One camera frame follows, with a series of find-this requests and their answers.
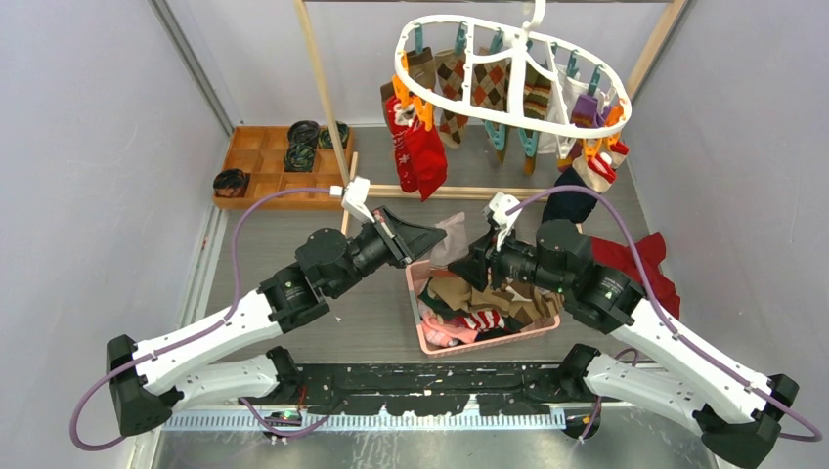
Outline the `maroon purple orange striped sock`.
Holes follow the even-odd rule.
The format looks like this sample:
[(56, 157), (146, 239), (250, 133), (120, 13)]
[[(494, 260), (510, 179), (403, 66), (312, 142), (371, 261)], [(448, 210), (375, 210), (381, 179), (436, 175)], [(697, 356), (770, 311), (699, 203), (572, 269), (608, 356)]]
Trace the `maroon purple orange striped sock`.
[[(602, 127), (610, 112), (611, 106), (604, 103), (599, 96), (582, 94), (578, 97), (571, 112), (570, 122), (581, 128)], [(557, 168), (561, 173), (569, 169), (574, 160), (583, 154), (581, 139), (576, 139), (564, 159), (557, 161)]]

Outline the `white plastic clip hanger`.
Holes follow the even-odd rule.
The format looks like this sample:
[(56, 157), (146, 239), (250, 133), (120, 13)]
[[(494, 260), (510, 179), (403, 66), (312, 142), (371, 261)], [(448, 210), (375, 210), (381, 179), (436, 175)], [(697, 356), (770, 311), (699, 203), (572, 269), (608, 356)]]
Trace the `white plastic clip hanger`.
[[(535, 2), (531, 18), (519, 26), (452, 14), (410, 21), (395, 47), (395, 97), (428, 129), (436, 125), (435, 110), (482, 121), (497, 149), (514, 130), (529, 167), (544, 153), (561, 166), (578, 156), (609, 166), (607, 153), (623, 146), (631, 99), (605, 61), (538, 31), (545, 10), (544, 1)], [(407, 51), (409, 42), (421, 46), (424, 29), (434, 25), (457, 30), (454, 48), (436, 66), (437, 89), (415, 79)]]

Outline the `grey beige sock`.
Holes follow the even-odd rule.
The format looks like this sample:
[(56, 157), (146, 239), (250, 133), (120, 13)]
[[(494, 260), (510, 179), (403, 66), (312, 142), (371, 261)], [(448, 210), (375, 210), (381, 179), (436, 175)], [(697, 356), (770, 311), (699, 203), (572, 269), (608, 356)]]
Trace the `grey beige sock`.
[(445, 269), (469, 252), (465, 213), (458, 212), (438, 222), (435, 227), (444, 230), (446, 236), (431, 249), (428, 260), (433, 269)]

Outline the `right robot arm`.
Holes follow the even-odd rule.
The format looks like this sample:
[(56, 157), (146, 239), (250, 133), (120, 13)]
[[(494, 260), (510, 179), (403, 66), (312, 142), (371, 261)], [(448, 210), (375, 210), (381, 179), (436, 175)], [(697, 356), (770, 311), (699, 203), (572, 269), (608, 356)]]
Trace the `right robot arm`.
[(595, 262), (590, 238), (568, 221), (542, 224), (533, 245), (494, 231), (476, 240), (449, 266), (472, 287), (497, 288), (519, 280), (560, 293), (581, 324), (628, 344), (661, 364), (662, 373), (631, 367), (585, 344), (575, 345), (552, 373), (553, 386), (571, 401), (605, 397), (657, 413), (700, 437), (719, 458), (757, 468), (781, 437), (782, 410), (799, 386), (728, 358), (658, 304), (625, 273)]

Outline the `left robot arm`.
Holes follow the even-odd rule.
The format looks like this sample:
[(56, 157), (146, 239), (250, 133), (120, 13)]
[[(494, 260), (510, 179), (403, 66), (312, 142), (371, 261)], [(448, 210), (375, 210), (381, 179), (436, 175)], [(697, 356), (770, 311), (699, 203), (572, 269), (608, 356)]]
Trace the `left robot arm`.
[(295, 250), (292, 264), (218, 314), (154, 339), (111, 339), (109, 392), (120, 435), (148, 432), (175, 411), (202, 404), (216, 387), (291, 403), (300, 380), (289, 370), (289, 358), (270, 354), (251, 364), (222, 358), (320, 318), (330, 310), (328, 300), (385, 265), (406, 268), (446, 236), (443, 229), (407, 222), (380, 206), (353, 237), (333, 228), (315, 230)]

